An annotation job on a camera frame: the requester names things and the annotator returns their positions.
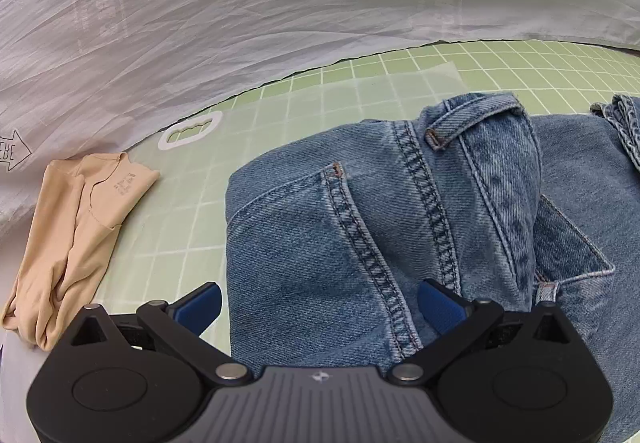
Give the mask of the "beige crumpled garment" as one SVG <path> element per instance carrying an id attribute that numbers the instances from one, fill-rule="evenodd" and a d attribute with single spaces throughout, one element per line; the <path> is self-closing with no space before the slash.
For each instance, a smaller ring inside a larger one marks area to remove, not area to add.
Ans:
<path id="1" fill-rule="evenodd" d="M 160 174 L 124 152 L 53 160 L 43 174 L 1 325 L 49 352 L 105 275 L 122 223 Z"/>

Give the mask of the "green grid cutting mat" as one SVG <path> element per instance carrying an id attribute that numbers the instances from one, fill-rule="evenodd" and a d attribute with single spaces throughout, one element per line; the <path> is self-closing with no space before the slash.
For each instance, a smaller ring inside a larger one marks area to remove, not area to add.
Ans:
<path id="1" fill-rule="evenodd" d="M 246 92 L 201 114 L 194 125 L 180 125 L 166 146 L 149 140 L 132 148 L 129 159 L 160 177 L 122 223 L 94 296 L 104 340 L 117 338 L 116 314 L 137 319 L 142 304 L 176 302 L 213 281 L 222 292 L 221 313 L 200 338 L 244 364 L 233 356 L 230 340 L 226 195 L 231 175 L 268 151 L 338 126 L 413 120 L 427 107 L 470 93 L 510 93 L 532 117 L 588 114 L 593 105 L 610 103 L 616 95 L 639 102 L 639 61 L 609 48 L 564 42 L 418 47 L 341 62 Z M 613 390 L 561 307 L 540 301 L 527 311 L 503 310 L 503 319 L 444 371 L 427 383 L 408 383 L 416 401 L 429 403 L 438 418 L 477 426 L 482 418 L 478 404 L 489 399 L 493 385 L 506 384 L 503 354 L 515 350 L 522 363 L 535 365 L 516 382 L 521 401 L 570 392 L 593 376 L 603 382 L 596 400 L 605 406 L 606 427 L 599 432 L 605 441 Z M 166 440 L 211 419 L 214 392 L 240 393 L 240 405 L 247 410 L 245 418 L 216 430 L 216 439 L 223 442 L 240 435 L 263 439 L 279 411 L 293 414 L 296 425 L 311 421 L 314 431 L 330 441 L 342 432 L 332 423 L 335 414 L 355 426 L 358 441 L 401 440 L 411 421 L 410 414 L 386 421 L 388 397 L 356 379 L 358 371 L 367 371 L 382 377 L 387 389 L 396 389 L 400 383 L 390 383 L 387 373 L 404 359 L 388 368 L 266 366 L 254 371 L 244 364 L 253 374 L 249 383 L 209 385 L 190 366 L 156 351 L 139 324 L 124 350 L 131 357 L 149 355 L 162 366 L 166 382 L 172 381 L 172 368 L 180 366 L 195 390 L 195 414 L 165 429 Z"/>

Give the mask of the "blue denim jeans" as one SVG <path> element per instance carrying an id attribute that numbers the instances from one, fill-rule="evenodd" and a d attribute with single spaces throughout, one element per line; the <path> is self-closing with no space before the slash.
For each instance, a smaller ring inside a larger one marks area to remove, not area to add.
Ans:
<path id="1" fill-rule="evenodd" d="M 388 368 L 435 340 L 434 279 L 509 311 L 561 307 L 613 390 L 603 437 L 639 429 L 639 102 L 526 114 L 470 93 L 268 151 L 226 195 L 233 356 Z"/>

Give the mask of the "white carrot print sheet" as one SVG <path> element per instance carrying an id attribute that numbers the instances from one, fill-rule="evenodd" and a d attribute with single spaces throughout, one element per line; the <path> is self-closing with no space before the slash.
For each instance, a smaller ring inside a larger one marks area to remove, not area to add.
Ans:
<path id="1" fill-rule="evenodd" d="M 50 161 L 128 149 L 266 82 L 521 39 L 635 48 L 639 0 L 1 0 L 1 227 L 32 211 Z"/>

